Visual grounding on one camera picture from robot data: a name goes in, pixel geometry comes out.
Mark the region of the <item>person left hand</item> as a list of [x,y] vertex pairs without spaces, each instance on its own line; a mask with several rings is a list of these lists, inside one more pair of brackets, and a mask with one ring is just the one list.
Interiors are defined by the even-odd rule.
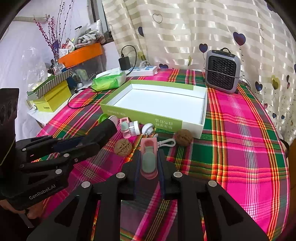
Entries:
[[[14,209],[7,200],[1,200],[0,201],[0,204],[1,204],[1,207],[5,210],[9,210],[13,213],[16,213],[16,214],[25,214],[25,210],[16,210]],[[41,217],[42,216],[42,213],[43,213],[43,209],[44,209],[44,204],[43,204],[43,201],[31,206],[28,208],[28,214],[27,214],[27,217],[29,219],[36,219],[38,217]]]

